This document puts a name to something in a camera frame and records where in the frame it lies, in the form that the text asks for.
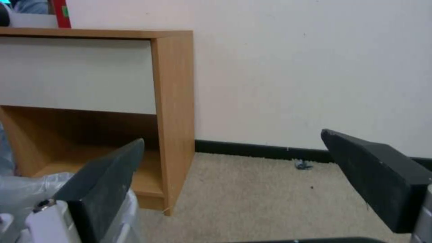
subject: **beige carpet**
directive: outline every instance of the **beige carpet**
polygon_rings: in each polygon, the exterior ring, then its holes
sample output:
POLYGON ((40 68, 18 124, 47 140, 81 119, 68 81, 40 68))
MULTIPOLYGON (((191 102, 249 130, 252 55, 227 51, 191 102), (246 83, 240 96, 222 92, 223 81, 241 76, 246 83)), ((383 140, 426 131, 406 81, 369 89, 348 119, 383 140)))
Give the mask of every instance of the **beige carpet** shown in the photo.
POLYGON ((197 153, 174 216, 141 210, 150 243, 235 242, 393 234, 336 164, 197 153))

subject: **white drawer front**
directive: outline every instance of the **white drawer front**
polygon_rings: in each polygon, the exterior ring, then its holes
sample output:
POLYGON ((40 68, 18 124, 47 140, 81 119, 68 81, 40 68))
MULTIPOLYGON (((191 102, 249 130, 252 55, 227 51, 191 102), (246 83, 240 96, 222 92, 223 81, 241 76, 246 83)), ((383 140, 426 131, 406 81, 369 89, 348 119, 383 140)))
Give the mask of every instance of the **white drawer front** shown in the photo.
POLYGON ((0 105, 156 114, 150 41, 0 37, 0 105))

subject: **plastic bag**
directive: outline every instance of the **plastic bag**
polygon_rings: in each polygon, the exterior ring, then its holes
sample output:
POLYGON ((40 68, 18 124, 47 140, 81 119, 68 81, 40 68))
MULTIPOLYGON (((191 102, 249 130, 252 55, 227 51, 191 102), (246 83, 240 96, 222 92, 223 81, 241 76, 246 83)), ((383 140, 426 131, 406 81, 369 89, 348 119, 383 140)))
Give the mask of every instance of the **plastic bag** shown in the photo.
POLYGON ((0 213, 12 214, 19 230, 34 205, 51 198, 66 183, 72 173, 58 173, 40 178, 0 176, 0 213))
POLYGON ((0 176, 13 176, 14 171, 15 163, 12 151, 7 141, 6 132, 0 122, 0 176))

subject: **blue debris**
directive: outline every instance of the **blue debris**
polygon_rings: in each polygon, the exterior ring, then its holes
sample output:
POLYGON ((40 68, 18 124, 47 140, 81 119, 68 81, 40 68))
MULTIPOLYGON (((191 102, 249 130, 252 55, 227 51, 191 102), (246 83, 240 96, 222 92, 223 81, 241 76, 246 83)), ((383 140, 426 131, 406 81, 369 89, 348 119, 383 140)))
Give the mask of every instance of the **blue debris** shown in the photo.
POLYGON ((296 169, 300 169, 300 170, 310 170, 310 169, 312 169, 313 166, 308 164, 304 160, 299 160, 299 161, 295 162, 295 167, 296 167, 296 169))

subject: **wooden side panel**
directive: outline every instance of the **wooden side panel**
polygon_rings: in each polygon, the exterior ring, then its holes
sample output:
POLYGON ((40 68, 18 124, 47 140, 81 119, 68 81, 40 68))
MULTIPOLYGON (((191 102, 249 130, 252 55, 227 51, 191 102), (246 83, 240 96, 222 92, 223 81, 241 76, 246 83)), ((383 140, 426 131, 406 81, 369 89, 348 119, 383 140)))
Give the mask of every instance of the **wooden side panel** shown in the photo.
POLYGON ((153 39, 152 57, 165 214, 171 215, 195 154, 192 34, 153 39))
POLYGON ((0 107, 2 121, 20 173, 32 176, 63 153, 73 136, 73 120, 50 109, 0 107))

